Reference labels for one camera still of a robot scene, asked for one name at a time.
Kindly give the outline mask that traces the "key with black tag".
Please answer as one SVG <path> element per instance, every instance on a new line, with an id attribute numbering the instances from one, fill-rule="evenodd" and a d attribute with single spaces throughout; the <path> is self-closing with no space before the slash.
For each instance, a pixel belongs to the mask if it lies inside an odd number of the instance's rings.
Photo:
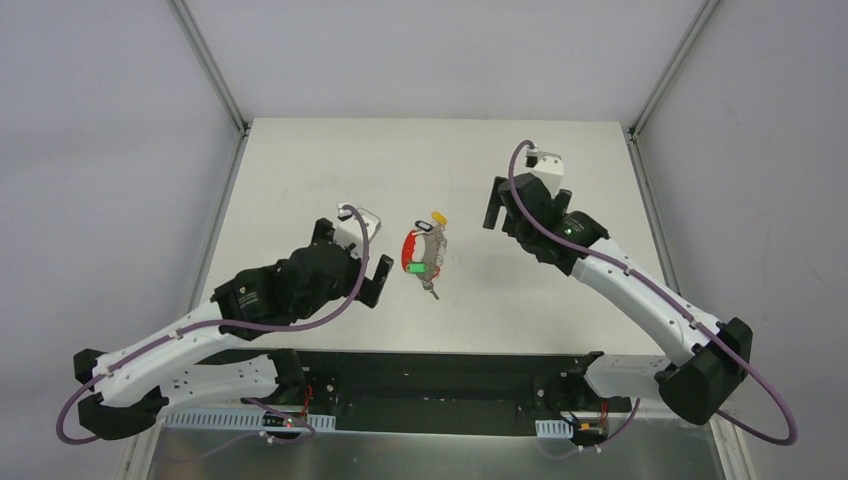
<path id="1" fill-rule="evenodd" d="M 418 232 L 422 233 L 430 233 L 434 229 L 434 226 L 431 223 L 426 222 L 424 220 L 416 220 L 414 222 L 414 226 Z"/>

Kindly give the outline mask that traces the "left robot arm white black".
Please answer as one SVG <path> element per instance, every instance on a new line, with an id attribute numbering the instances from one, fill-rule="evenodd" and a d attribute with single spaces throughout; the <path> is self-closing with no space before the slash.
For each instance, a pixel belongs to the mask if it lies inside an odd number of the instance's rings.
<path id="1" fill-rule="evenodd" d="M 110 353 L 73 358 L 80 389 L 64 405 L 89 441 L 135 436 L 185 409 L 227 401 L 293 404 L 306 380 L 297 353 L 278 349 L 238 360 L 241 348 L 270 333 L 315 329 L 351 304 L 378 303 L 393 261 L 372 263 L 381 228 L 372 212 L 343 205 L 319 219 L 309 243 L 274 264 L 237 273 L 181 319 Z"/>

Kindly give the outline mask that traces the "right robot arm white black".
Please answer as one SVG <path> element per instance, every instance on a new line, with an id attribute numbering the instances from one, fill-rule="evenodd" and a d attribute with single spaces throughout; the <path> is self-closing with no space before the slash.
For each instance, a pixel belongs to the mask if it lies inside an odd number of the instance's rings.
<path id="1" fill-rule="evenodd" d="M 511 186 L 522 204 L 557 241 L 539 232 L 521 213 Z M 738 358 L 751 357 L 753 331 L 739 318 L 722 321 L 688 304 L 645 273 L 610 238 L 606 228 L 581 211 L 567 209 L 571 193 L 552 196 L 530 173 L 493 181 L 483 226 L 493 229 L 499 212 L 502 230 L 543 264 L 599 293 L 639 326 L 663 351 L 660 361 L 634 365 L 609 354 L 590 361 L 585 371 L 567 384 L 569 400 L 583 410 L 606 397 L 661 400 L 683 420 L 703 425 L 746 379 Z"/>

